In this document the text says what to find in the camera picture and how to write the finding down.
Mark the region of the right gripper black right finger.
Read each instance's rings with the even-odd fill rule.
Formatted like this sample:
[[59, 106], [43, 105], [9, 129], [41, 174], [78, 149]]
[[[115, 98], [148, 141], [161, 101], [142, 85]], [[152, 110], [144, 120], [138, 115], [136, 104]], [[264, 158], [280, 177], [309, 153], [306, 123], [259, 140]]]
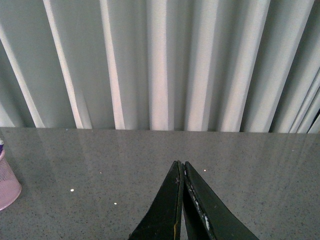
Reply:
[[183, 212], [189, 240], [256, 240], [190, 162], [184, 164]]

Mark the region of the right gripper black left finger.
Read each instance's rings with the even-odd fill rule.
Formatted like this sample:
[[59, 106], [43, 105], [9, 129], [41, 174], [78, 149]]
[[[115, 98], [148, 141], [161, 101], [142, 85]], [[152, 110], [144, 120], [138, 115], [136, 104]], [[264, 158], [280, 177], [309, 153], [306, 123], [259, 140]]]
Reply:
[[149, 210], [130, 240], [179, 240], [181, 237], [185, 167], [174, 161]]

